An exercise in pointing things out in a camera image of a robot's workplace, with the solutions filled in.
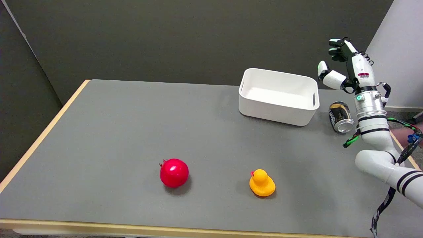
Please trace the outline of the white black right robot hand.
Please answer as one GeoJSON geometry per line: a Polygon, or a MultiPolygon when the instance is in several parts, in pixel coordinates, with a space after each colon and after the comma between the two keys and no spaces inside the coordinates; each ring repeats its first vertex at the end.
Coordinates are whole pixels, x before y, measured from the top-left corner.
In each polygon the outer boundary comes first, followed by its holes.
{"type": "Polygon", "coordinates": [[[350,38],[330,39],[328,50],[333,61],[344,63],[347,74],[331,69],[325,61],[318,64],[318,81],[334,90],[343,90],[348,94],[359,92],[361,88],[375,87],[376,81],[372,69],[373,62],[367,54],[358,51],[350,38]]]}

